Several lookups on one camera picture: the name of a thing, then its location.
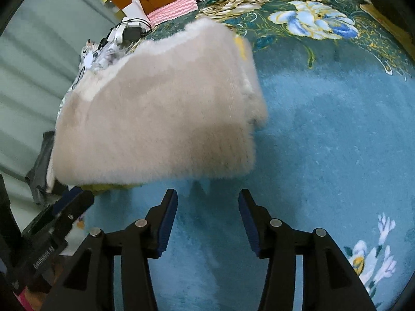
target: curtain fold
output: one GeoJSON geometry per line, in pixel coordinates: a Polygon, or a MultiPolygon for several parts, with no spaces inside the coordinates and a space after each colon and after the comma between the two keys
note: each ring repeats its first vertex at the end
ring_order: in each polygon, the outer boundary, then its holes
{"type": "Polygon", "coordinates": [[[0,37],[0,172],[12,200],[32,204],[24,177],[55,127],[80,51],[117,22],[100,0],[25,0],[0,37]]]}

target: fluffy fabric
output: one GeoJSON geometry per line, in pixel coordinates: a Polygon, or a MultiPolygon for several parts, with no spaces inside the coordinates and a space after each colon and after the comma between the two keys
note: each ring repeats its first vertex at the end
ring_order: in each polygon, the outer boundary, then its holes
{"type": "Polygon", "coordinates": [[[265,118],[249,44],[200,19],[85,73],[57,122],[53,170],[72,185],[245,174],[265,118]]]}

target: folded plush blanket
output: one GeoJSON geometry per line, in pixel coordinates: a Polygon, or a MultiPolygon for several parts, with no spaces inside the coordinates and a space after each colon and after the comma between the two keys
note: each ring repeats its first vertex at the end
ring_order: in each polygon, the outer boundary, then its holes
{"type": "Polygon", "coordinates": [[[72,185],[245,174],[266,117],[250,45],[199,19],[85,73],[57,121],[53,170],[72,185]]]}

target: silver screw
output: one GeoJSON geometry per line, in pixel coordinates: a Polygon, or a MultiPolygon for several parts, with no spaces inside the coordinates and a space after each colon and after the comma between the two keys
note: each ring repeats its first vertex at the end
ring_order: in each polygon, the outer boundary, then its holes
{"type": "Polygon", "coordinates": [[[271,221],[269,221],[269,224],[273,227],[281,227],[283,225],[281,220],[279,220],[277,218],[273,218],[271,221]]]}
{"type": "Polygon", "coordinates": [[[147,225],[147,220],[144,218],[141,218],[135,222],[135,225],[139,228],[145,227],[147,225]]]}
{"type": "Polygon", "coordinates": [[[99,236],[99,234],[101,234],[101,229],[97,227],[91,228],[91,231],[89,232],[89,234],[93,237],[97,237],[99,236]]]}
{"type": "Polygon", "coordinates": [[[323,228],[317,228],[315,233],[320,237],[325,237],[327,235],[327,232],[323,228]]]}

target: light green curtain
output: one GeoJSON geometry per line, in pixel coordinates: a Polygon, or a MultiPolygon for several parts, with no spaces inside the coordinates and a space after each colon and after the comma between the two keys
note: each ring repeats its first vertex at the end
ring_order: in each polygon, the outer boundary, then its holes
{"type": "Polygon", "coordinates": [[[32,204],[24,176],[53,130],[88,39],[117,23],[100,0],[25,0],[0,37],[0,172],[11,199],[32,204]]]}

